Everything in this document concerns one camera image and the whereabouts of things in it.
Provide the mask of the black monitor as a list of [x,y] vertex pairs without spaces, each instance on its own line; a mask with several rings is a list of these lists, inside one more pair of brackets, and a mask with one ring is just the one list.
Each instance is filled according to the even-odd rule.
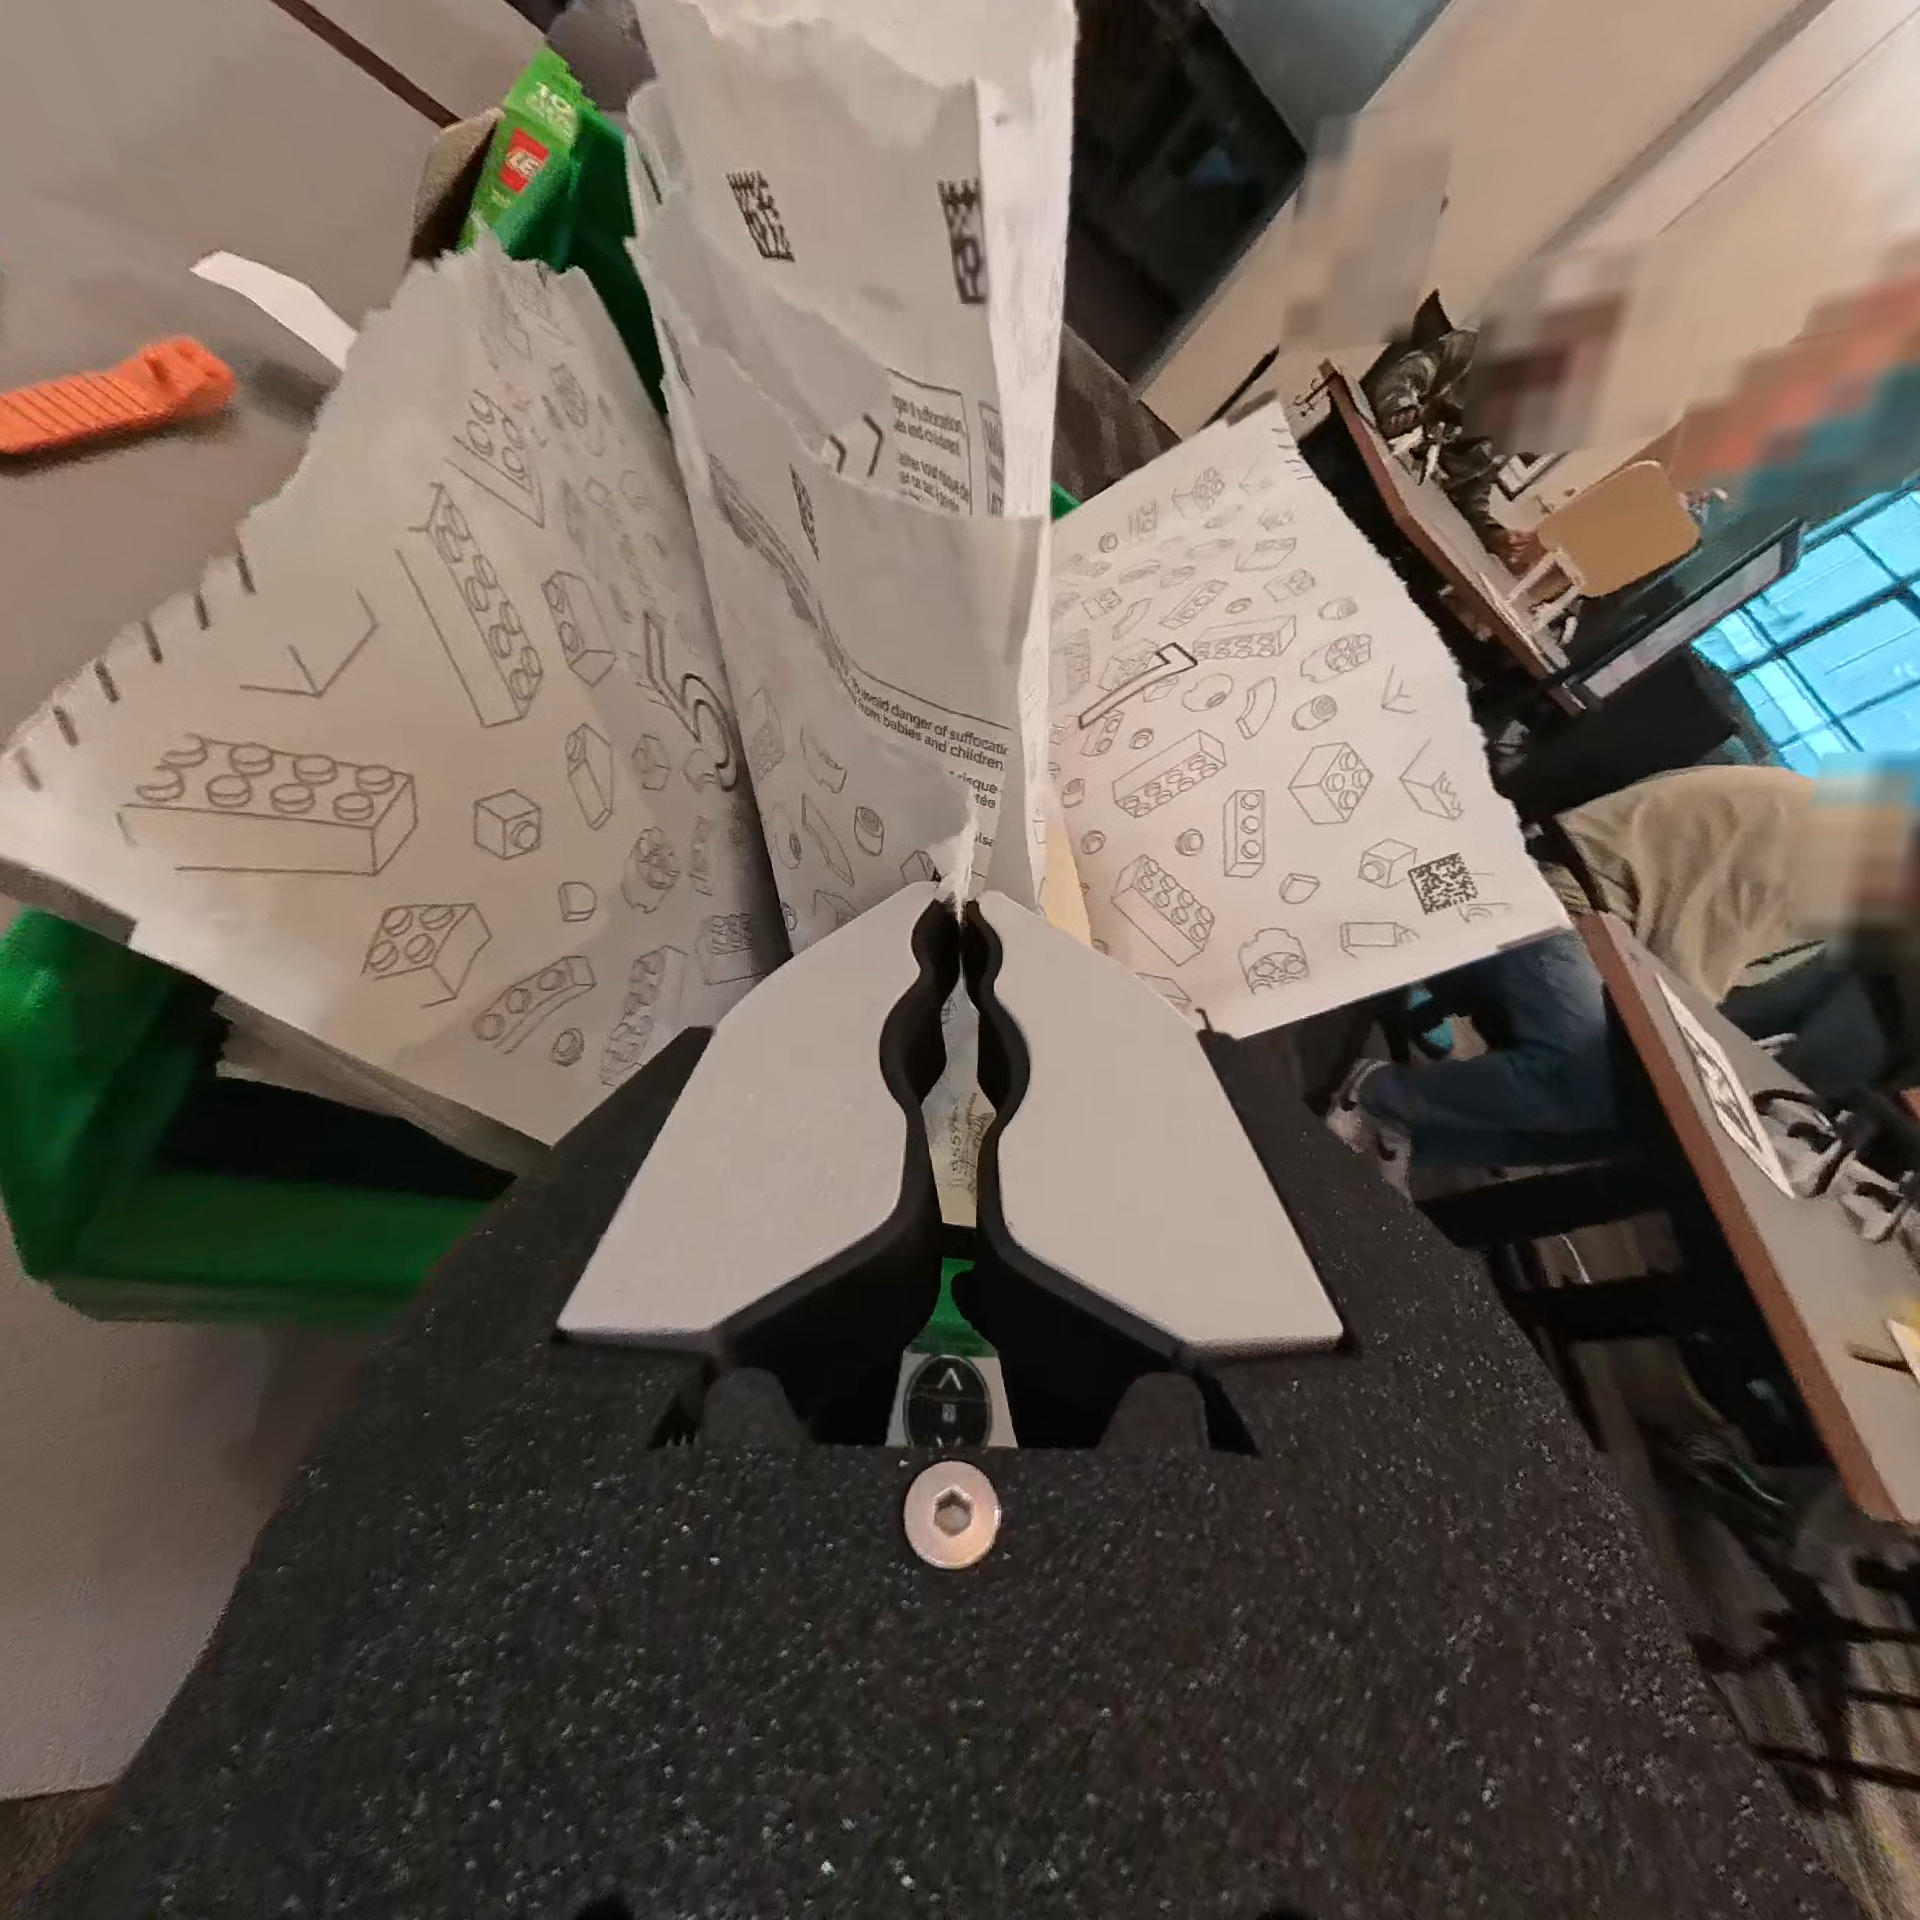
[[1799,559],[1807,522],[1782,511],[1739,515],[1708,529],[1682,557],[1643,579],[1583,597],[1559,640],[1556,693],[1593,707],[1683,651]]

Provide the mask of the green toy box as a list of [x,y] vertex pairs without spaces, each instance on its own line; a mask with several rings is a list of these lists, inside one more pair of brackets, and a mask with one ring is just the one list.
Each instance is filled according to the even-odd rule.
[[[582,271],[656,409],[611,130],[493,241]],[[22,1266],[102,1316],[370,1314],[406,1296],[546,1141],[425,1095],[131,945],[127,922],[3,864],[49,907],[3,938],[3,1210]]]

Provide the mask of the printed marker tag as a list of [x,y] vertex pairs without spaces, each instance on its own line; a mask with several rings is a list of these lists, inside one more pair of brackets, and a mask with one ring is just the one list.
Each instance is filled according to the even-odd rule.
[[1702,1019],[1691,999],[1664,974],[1657,980],[1657,993],[1676,1024],[1683,1054],[1691,1061],[1695,1085],[1721,1138],[1746,1163],[1762,1174],[1774,1189],[1795,1198],[1798,1192],[1782,1163],[1772,1133],[1764,1126],[1756,1098],[1741,1082],[1739,1069],[1727,1054],[1717,1028]]

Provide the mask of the tan chair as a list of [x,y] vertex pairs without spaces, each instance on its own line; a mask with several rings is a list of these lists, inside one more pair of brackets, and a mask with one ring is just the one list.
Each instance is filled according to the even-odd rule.
[[1517,589],[1541,601],[1547,589],[1605,597],[1685,559],[1702,526],[1655,459],[1614,467],[1534,529],[1538,554]]

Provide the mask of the dark toy figure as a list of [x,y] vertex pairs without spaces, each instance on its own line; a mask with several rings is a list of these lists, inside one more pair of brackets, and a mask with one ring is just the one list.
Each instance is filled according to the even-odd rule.
[[1469,432],[1466,393],[1478,332],[1452,324],[1427,292],[1406,329],[1357,378],[1357,393],[1387,448],[1424,457],[1491,462],[1495,446]]

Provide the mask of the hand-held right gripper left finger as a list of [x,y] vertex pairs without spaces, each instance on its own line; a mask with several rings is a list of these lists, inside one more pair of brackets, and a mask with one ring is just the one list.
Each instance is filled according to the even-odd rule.
[[672,1102],[555,1335],[764,1371],[804,1419],[898,1362],[939,1298],[921,1105],[958,960],[916,879],[662,1050],[640,1091]]

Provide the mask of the orange brick separator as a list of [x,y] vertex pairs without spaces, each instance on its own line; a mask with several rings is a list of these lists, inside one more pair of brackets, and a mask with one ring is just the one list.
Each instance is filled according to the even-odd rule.
[[2,456],[32,459],[140,438],[219,413],[231,368],[193,338],[166,338],[131,357],[2,393]]

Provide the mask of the grey table with wooden edge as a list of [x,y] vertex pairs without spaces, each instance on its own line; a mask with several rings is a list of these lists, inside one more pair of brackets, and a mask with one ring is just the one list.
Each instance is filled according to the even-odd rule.
[[1743,1091],[1803,1091],[1764,1048],[1659,963],[1619,920],[1573,920],[1693,1192],[1766,1322],[1845,1495],[1870,1517],[1918,1523],[1918,1386],[1887,1327],[1916,1303],[1894,1242],[1856,1233],[1838,1198],[1774,1182],[1727,1133],[1689,1036],[1711,1040]]

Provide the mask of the white paper strip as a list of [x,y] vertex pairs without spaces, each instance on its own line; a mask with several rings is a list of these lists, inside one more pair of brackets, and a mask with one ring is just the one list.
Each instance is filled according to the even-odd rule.
[[332,370],[346,370],[358,328],[306,281],[238,251],[208,251],[190,274],[248,301]]

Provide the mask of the window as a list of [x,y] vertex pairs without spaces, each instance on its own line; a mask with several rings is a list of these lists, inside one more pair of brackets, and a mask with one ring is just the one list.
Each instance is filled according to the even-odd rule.
[[1918,488],[1819,526],[1691,646],[1733,687],[1760,758],[1811,773],[1918,747]]

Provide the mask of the black round control panel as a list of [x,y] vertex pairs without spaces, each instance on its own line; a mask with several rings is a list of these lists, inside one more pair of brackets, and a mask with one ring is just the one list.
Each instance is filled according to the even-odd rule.
[[887,1444],[921,1452],[1016,1446],[998,1356],[907,1349],[900,1362]]

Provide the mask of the white printed paper bag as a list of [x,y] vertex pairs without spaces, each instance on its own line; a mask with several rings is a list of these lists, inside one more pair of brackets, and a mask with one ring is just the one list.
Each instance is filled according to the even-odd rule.
[[1050,526],[841,473],[704,342],[668,418],[789,949],[918,881],[1040,906]]
[[582,269],[414,266],[294,476],[3,747],[3,864],[552,1143],[789,956],[668,429]]
[[635,4],[681,309],[839,469],[1043,517],[1071,4]]
[[1266,404],[1052,526],[1047,767],[1092,945],[1232,1038],[1571,925],[1452,651]]

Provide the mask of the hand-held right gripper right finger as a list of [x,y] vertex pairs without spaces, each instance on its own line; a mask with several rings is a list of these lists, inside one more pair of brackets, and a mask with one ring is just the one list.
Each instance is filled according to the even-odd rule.
[[961,925],[992,1109],[954,1281],[1020,1446],[1096,1446],[1140,1388],[1247,1446],[1232,1382],[1346,1356],[1346,1323],[1201,1029],[1000,893]]

